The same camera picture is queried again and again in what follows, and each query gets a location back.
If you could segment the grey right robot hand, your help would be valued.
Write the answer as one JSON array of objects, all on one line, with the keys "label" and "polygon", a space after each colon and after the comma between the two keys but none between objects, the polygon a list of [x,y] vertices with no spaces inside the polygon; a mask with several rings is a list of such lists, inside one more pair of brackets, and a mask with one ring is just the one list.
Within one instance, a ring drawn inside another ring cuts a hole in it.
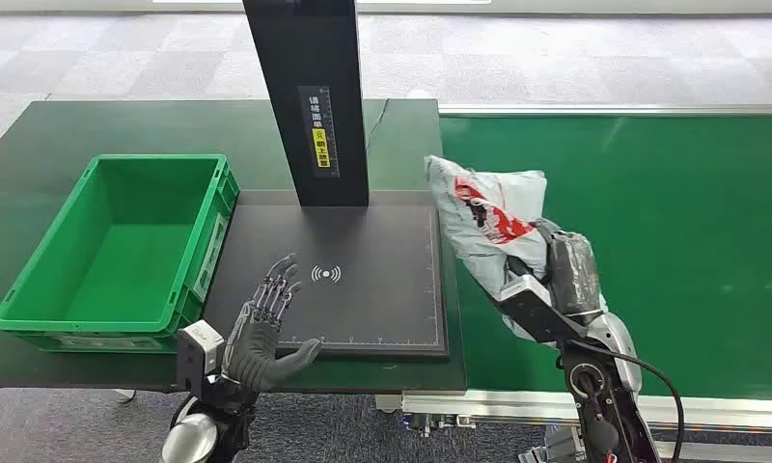
[{"label": "grey right robot hand", "polygon": [[584,330],[606,312],[590,240],[545,218],[526,225],[544,243],[544,264],[536,270],[522,258],[507,257],[498,307],[520,326]]}]

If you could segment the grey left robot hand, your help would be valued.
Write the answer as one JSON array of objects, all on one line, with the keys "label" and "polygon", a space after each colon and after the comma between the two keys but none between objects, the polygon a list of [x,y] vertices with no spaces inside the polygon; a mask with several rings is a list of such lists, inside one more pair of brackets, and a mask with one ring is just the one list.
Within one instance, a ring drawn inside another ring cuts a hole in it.
[{"label": "grey left robot hand", "polygon": [[319,339],[306,340],[296,351],[276,356],[283,315],[301,288],[297,271],[295,253],[282,257],[243,303],[223,354],[223,378],[260,393],[279,386],[315,360],[322,348]]}]

